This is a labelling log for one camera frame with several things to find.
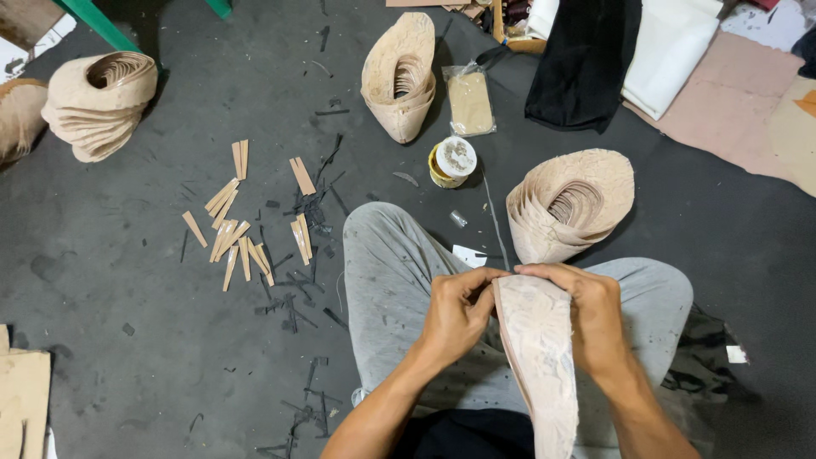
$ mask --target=yellow container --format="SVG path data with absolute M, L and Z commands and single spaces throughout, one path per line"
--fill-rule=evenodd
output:
M 431 154 L 428 155 L 428 168 L 431 170 L 431 180 L 433 180 L 433 183 L 441 186 L 442 188 L 456 188 L 457 186 L 463 184 L 468 177 L 464 176 L 453 178 L 445 174 L 439 168 L 439 165 L 437 164 L 437 149 L 439 148 L 439 145 L 441 145 L 441 142 L 436 144 L 431 150 Z

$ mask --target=leg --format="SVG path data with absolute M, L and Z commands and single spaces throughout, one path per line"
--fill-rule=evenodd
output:
M 352 212 L 343 245 L 348 326 L 365 396 L 419 337 L 431 279 L 469 268 L 392 204 L 369 203 Z M 419 405 L 417 413 L 488 406 L 526 412 L 507 357 L 485 342 L 437 377 Z
M 229 13 L 233 12 L 233 8 L 229 6 L 229 0 L 206 0 L 206 2 L 210 3 L 212 11 L 215 11 L 215 14 L 221 19 L 227 19 Z
M 694 294 L 689 280 L 676 268 L 648 258 L 622 258 L 588 268 L 620 283 L 624 331 L 632 352 L 657 387 L 672 364 L 677 341 L 689 315 Z M 597 448 L 618 445 L 606 397 L 588 375 L 575 373 L 579 418 L 576 444 Z M 594 448 L 576 447 L 576 457 L 594 457 Z
M 142 52 L 125 37 L 122 32 L 105 16 L 91 0 L 59 0 L 56 2 L 66 11 L 71 11 L 71 16 L 84 20 L 95 32 L 97 32 L 110 46 L 117 51 Z

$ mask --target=plastic bag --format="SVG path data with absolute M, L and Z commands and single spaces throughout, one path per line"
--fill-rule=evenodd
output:
M 470 137 L 496 132 L 493 106 L 487 91 L 487 73 L 475 61 L 442 67 L 450 98 L 450 134 Z

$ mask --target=white paper scrap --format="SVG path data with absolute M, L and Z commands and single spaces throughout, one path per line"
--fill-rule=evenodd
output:
M 477 253 L 485 255 L 484 252 L 477 252 L 471 248 L 454 245 L 454 255 L 456 255 L 456 258 L 464 261 L 464 264 L 470 266 L 471 268 L 478 268 L 479 266 L 484 266 L 485 263 L 487 263 L 487 258 L 483 256 L 477 257 Z
M 748 356 L 745 351 L 738 345 L 727 345 L 725 352 L 728 353 L 729 363 L 748 363 Z

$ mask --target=black cloth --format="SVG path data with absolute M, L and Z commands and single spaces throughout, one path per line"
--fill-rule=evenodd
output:
M 525 117 L 558 131 L 602 133 L 620 103 L 641 26 L 641 0 L 558 5 Z
M 799 68 L 799 76 L 816 79 L 816 28 L 799 38 L 791 53 L 805 60 L 805 65 Z
M 393 458 L 533 459 L 533 424 L 519 412 L 451 409 L 411 418 Z

